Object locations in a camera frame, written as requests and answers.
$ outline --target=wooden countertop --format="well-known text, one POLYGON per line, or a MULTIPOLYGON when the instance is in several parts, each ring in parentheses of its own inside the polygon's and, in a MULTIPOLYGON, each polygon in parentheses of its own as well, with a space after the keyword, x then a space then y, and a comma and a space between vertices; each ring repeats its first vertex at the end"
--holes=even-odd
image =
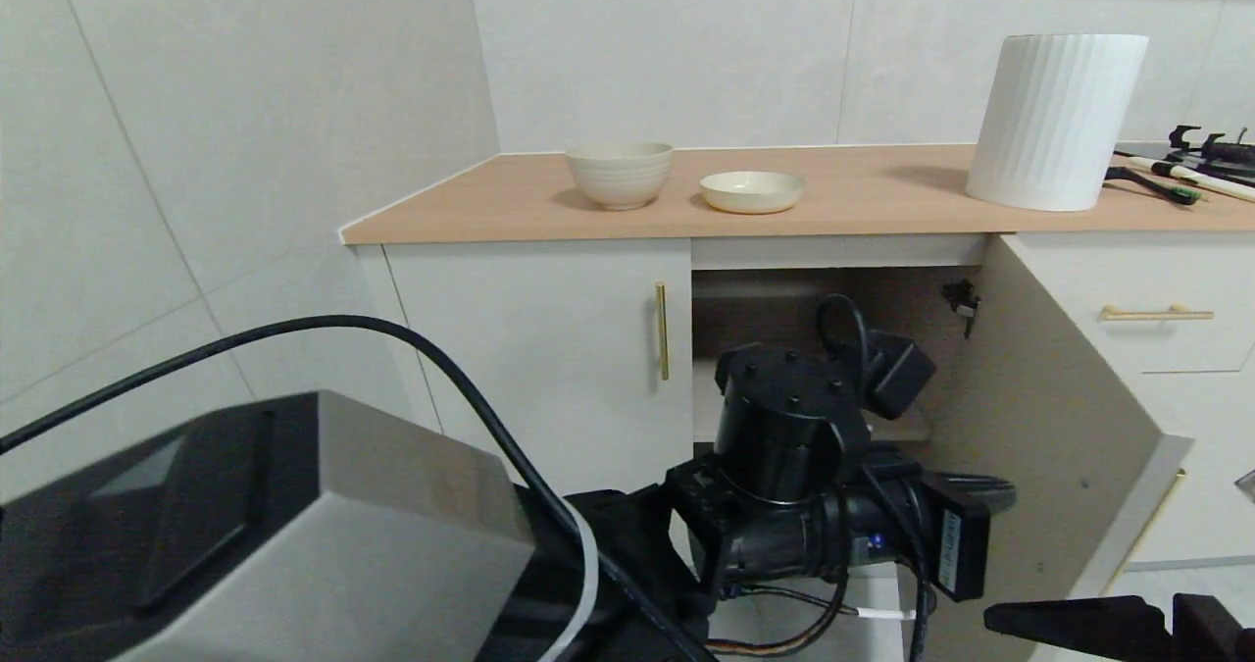
POLYGON ((1255 203, 1206 195, 1182 209, 1128 182, 1108 182, 1091 211, 1025 211, 964 195, 974 146, 676 151, 656 201, 605 211, 575 188, 562 155, 506 155, 343 230, 348 245, 974 234, 1017 231, 1255 231, 1255 203), (807 180, 793 209, 768 216, 715 211, 698 181, 733 170, 807 180))

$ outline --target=open cabinet door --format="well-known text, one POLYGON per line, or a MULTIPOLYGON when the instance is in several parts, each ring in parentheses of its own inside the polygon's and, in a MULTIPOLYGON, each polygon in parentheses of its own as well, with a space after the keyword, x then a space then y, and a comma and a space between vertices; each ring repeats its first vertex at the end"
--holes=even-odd
POLYGON ((1082 335, 1028 270, 1030 252, 1014 236, 990 244, 954 389, 930 415, 930 467, 1001 476, 1019 495, 994 518, 985 598, 943 597, 930 661, 1034 657, 1033 643, 985 631, 984 609, 1102 595, 1191 443, 1153 394, 1126 384, 1082 335))

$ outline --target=black motor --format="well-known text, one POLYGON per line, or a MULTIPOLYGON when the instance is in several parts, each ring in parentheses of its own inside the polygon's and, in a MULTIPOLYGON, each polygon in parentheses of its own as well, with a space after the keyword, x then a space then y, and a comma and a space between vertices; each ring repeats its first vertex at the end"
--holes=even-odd
POLYGON ((830 344, 826 359, 762 344, 722 354, 714 451, 671 469, 664 484, 693 534, 704 590, 833 580, 846 567, 909 560, 915 534, 932 583, 955 600, 983 594, 990 506, 1008 507, 1014 490, 931 474, 873 443, 862 410, 901 416, 936 368, 910 339, 870 332, 863 340, 866 352, 830 344))

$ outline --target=cabinet hinge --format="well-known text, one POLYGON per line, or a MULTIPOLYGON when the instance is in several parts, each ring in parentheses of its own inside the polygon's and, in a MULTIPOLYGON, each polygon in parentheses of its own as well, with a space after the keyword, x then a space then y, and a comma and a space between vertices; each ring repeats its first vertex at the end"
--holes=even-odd
POLYGON ((976 313, 980 310, 980 298, 976 296, 976 286, 960 280, 941 285, 941 296, 950 304, 950 310, 963 317, 963 337, 971 338, 971 327, 976 323, 976 313))

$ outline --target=bowl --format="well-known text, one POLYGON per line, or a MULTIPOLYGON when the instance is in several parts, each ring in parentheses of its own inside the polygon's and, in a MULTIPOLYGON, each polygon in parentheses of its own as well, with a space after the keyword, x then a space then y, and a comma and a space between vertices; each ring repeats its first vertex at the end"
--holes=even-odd
POLYGON ((671 144, 590 144, 567 151, 575 186, 614 211, 640 209, 663 191, 671 172, 671 144))
POLYGON ((806 180, 781 172, 722 172, 702 180, 702 197, 730 214, 776 214, 802 198, 806 180))

